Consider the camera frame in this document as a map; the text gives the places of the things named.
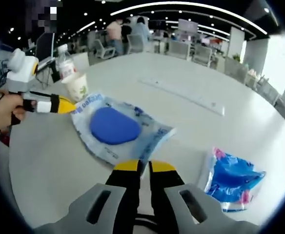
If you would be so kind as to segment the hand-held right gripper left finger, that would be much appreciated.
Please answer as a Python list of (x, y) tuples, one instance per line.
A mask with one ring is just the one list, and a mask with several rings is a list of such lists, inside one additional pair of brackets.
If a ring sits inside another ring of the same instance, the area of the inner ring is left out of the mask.
[(108, 180), (97, 183), (73, 201), (68, 214), (42, 225), (36, 234), (131, 234), (139, 206), (143, 164), (129, 160), (117, 164)]

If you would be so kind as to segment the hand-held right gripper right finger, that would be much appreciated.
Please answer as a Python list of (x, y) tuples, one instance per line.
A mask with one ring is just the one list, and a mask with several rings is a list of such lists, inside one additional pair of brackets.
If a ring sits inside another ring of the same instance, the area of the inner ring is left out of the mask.
[(151, 205), (161, 234), (257, 234), (258, 225), (228, 217), (221, 204), (184, 183), (166, 162), (150, 161)]

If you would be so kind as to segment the person's left hand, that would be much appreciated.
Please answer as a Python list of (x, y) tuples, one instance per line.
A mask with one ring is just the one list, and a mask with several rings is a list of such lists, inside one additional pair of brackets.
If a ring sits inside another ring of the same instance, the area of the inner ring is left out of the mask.
[(0, 129), (11, 125), (12, 115), (18, 120), (25, 119), (26, 111), (23, 109), (23, 98), (19, 95), (4, 95), (0, 99)]

